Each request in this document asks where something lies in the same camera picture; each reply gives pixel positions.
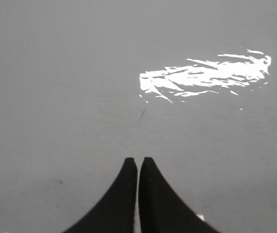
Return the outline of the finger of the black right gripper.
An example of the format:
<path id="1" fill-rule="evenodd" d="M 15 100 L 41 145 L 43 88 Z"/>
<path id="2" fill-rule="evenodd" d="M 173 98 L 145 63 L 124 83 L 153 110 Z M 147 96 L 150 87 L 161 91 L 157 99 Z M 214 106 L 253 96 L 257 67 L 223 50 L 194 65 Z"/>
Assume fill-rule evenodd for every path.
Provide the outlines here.
<path id="1" fill-rule="evenodd" d="M 116 179 L 99 202 L 66 233 L 132 233 L 137 166 L 126 158 Z"/>
<path id="2" fill-rule="evenodd" d="M 217 232 L 182 201 L 151 157 L 141 166 L 138 205 L 143 233 Z"/>

